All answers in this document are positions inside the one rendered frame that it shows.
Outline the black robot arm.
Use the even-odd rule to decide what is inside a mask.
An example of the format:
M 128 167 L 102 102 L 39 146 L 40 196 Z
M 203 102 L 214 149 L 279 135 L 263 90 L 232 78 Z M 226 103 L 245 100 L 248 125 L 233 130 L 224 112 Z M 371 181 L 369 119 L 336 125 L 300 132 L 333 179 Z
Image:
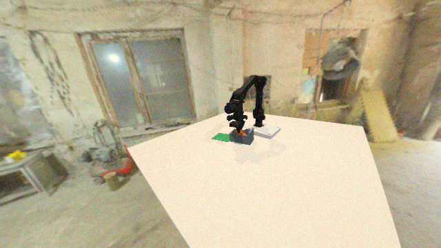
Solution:
M 244 98 L 247 96 L 247 91 L 253 84 L 256 87 L 256 107 L 253 110 L 253 117 L 256 119 L 254 126 L 262 127 L 263 121 L 266 118 L 262 108 L 263 88 L 266 85 L 266 78 L 264 76 L 257 76 L 255 74 L 250 75 L 242 87 L 233 92 L 232 97 L 229 100 L 230 103 L 227 103 L 224 110 L 226 114 L 243 111 Z

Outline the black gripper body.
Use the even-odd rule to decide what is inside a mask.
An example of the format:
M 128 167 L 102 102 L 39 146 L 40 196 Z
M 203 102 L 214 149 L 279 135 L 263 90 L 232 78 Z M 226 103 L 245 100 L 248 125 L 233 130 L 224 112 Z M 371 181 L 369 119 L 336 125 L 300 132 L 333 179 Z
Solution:
M 248 119 L 248 116 L 247 115 L 243 115 L 243 113 L 244 113 L 244 111 L 234 112 L 234 116 L 235 116 L 234 120 L 235 121 L 232 121 L 229 124 L 229 126 L 230 127 L 240 127 L 240 123 L 244 121 L 243 119 L 244 118 L 245 118 L 245 120 Z

